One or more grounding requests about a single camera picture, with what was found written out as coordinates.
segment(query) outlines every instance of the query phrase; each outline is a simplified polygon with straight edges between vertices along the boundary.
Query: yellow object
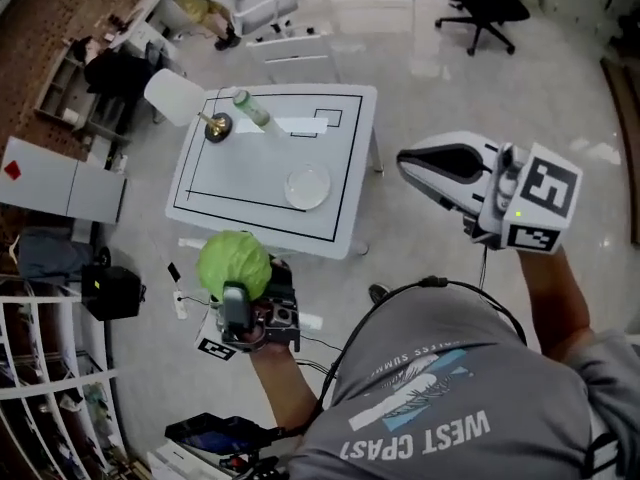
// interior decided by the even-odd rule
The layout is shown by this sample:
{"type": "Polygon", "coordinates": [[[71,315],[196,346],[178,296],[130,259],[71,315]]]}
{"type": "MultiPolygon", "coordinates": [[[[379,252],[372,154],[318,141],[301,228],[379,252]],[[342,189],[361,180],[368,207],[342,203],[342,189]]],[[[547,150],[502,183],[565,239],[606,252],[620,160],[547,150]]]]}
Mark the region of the yellow object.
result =
{"type": "Polygon", "coordinates": [[[224,9],[220,4],[210,0],[173,0],[189,19],[195,23],[203,24],[209,14],[219,13],[224,9]]]}

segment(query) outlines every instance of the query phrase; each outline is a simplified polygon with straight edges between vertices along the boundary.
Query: green cabbage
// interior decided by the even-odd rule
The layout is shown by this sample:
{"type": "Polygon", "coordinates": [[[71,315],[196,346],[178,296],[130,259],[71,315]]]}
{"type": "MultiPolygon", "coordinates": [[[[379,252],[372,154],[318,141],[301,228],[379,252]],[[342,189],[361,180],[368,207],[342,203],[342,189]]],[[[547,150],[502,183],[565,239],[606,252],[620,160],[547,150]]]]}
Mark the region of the green cabbage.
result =
{"type": "Polygon", "coordinates": [[[249,299],[255,300],[271,279],[269,253],[245,231],[223,231],[211,237],[200,251],[196,270],[202,286],[218,300],[227,281],[244,284],[249,299]]]}

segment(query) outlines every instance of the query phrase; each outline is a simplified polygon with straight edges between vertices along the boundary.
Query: wire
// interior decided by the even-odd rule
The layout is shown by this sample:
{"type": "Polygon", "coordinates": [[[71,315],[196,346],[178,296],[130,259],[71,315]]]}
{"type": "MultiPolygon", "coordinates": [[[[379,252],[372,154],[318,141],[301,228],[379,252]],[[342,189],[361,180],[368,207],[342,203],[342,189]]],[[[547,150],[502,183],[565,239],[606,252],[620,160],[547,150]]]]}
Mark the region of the wire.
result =
{"type": "Polygon", "coordinates": [[[200,304],[202,304],[203,306],[208,306],[209,304],[207,304],[206,302],[202,302],[200,299],[194,299],[193,297],[178,297],[178,302],[180,302],[181,300],[192,300],[194,302],[199,302],[200,304]]]}
{"type": "Polygon", "coordinates": [[[211,39],[213,37],[217,37],[215,34],[206,34],[205,32],[189,32],[188,30],[185,30],[184,32],[180,32],[179,35],[183,35],[186,37],[202,36],[205,39],[211,39]]]}
{"type": "Polygon", "coordinates": [[[480,281],[478,281],[478,288],[481,290],[484,288],[484,280],[487,277],[487,255],[489,254],[489,248],[485,245],[482,252],[482,263],[480,264],[480,281]]]}
{"type": "Polygon", "coordinates": [[[522,343],[527,345],[527,337],[526,337],[526,335],[524,333],[524,329],[522,328],[522,325],[520,325],[520,322],[518,322],[516,317],[511,314],[511,311],[509,311],[507,308],[505,308],[502,304],[500,304],[491,295],[489,295],[487,292],[485,292],[481,288],[476,288],[472,284],[463,283],[462,281],[449,281],[449,280],[447,280],[447,284],[452,284],[454,286],[462,286],[463,288],[467,288],[467,289],[471,290],[472,292],[476,292],[478,295],[483,297],[487,302],[489,302],[491,304],[491,306],[493,306],[493,309],[495,309],[498,313],[503,314],[504,316],[506,316],[509,319],[509,322],[511,322],[511,325],[513,326],[514,330],[516,331],[516,334],[518,335],[518,337],[520,338],[522,343]]]}
{"type": "Polygon", "coordinates": [[[303,336],[302,334],[300,335],[301,338],[304,338],[305,340],[309,340],[309,341],[317,341],[318,343],[322,343],[325,347],[329,347],[332,348],[333,350],[337,350],[338,352],[342,352],[342,349],[339,347],[334,347],[333,345],[329,345],[327,342],[322,341],[322,340],[318,340],[316,338],[309,338],[308,336],[303,336]]]}
{"type": "Polygon", "coordinates": [[[324,373],[325,375],[329,373],[329,370],[322,366],[320,363],[316,363],[315,361],[309,361],[307,359],[299,359],[296,361],[300,366],[310,366],[314,370],[318,370],[319,372],[324,373]]]}
{"type": "Polygon", "coordinates": [[[493,306],[493,308],[497,312],[505,315],[509,319],[509,321],[513,325],[513,327],[515,329],[515,332],[518,335],[518,337],[522,340],[522,342],[525,344],[525,346],[527,345],[527,338],[526,338],[526,336],[524,334],[524,330],[522,329],[522,326],[520,325],[520,322],[518,322],[518,320],[516,320],[516,318],[511,314],[511,312],[507,308],[505,308],[502,304],[500,304],[496,299],[494,299],[491,295],[486,293],[481,288],[477,288],[476,286],[473,286],[473,285],[468,284],[468,283],[463,283],[461,281],[449,281],[446,277],[436,277],[436,276],[429,276],[429,277],[426,277],[426,278],[418,281],[417,283],[412,283],[412,284],[408,284],[406,286],[402,286],[400,288],[397,288],[397,289],[389,292],[385,297],[383,297],[376,304],[374,304],[373,307],[367,312],[367,314],[364,315],[362,320],[360,320],[360,322],[358,322],[358,325],[356,325],[355,329],[351,332],[351,335],[349,336],[349,339],[345,343],[344,348],[342,349],[342,352],[340,352],[340,355],[338,356],[338,358],[331,365],[331,368],[329,369],[329,373],[327,374],[327,376],[324,379],[324,382],[322,383],[322,391],[320,393],[320,396],[318,397],[318,401],[316,403],[316,407],[315,407],[315,409],[313,411],[313,414],[311,415],[309,420],[306,423],[304,423],[303,425],[301,425],[301,426],[299,426],[297,428],[291,429],[289,431],[284,432],[283,437],[291,437],[291,436],[297,436],[297,435],[300,435],[300,434],[304,434],[309,429],[311,424],[315,421],[315,419],[322,413],[322,411],[324,410],[323,409],[324,398],[327,395],[327,393],[329,391],[329,388],[331,387],[331,383],[333,382],[333,379],[336,377],[336,372],[338,371],[340,363],[344,359],[344,356],[345,356],[347,350],[349,350],[349,347],[353,344],[353,342],[357,338],[358,334],[360,334],[360,331],[362,330],[364,325],[369,321],[369,319],[371,318],[373,313],[375,313],[380,306],[382,306],[385,302],[387,302],[392,297],[395,297],[399,293],[402,293],[402,292],[404,292],[406,290],[409,290],[411,288],[417,288],[417,287],[420,287],[420,288],[427,288],[427,287],[444,288],[444,287],[446,287],[448,285],[461,286],[463,288],[467,288],[467,289],[469,289],[469,290],[481,295],[486,301],[488,301],[493,306]]]}

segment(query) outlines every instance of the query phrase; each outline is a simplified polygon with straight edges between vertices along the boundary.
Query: white table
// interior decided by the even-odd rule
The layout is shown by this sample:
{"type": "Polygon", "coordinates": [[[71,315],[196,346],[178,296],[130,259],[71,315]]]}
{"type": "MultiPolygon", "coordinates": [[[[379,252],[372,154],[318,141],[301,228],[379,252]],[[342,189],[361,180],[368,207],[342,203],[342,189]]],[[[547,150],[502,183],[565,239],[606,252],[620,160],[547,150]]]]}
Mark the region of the white table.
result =
{"type": "Polygon", "coordinates": [[[194,120],[167,217],[209,229],[250,231],[267,246],[344,258],[370,148],[374,169],[382,172],[373,132],[377,90],[334,84],[247,89],[277,120],[288,118],[280,122],[290,133],[278,137],[255,128],[234,107],[232,89],[207,93],[204,113],[226,112],[233,131],[213,144],[204,137],[205,123],[194,120]],[[288,175],[305,163],[320,164],[331,176],[329,196],[308,211],[292,207],[284,193],[288,175]]]}

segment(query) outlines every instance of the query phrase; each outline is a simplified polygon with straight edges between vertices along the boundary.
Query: black speaker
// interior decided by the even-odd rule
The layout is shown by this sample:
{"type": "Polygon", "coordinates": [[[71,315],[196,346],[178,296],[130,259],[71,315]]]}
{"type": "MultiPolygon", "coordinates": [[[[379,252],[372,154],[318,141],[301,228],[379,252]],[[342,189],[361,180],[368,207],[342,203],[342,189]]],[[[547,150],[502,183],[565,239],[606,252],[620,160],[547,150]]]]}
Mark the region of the black speaker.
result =
{"type": "Polygon", "coordinates": [[[123,267],[82,269],[82,304],[101,322],[138,316],[142,283],[123,267]]]}

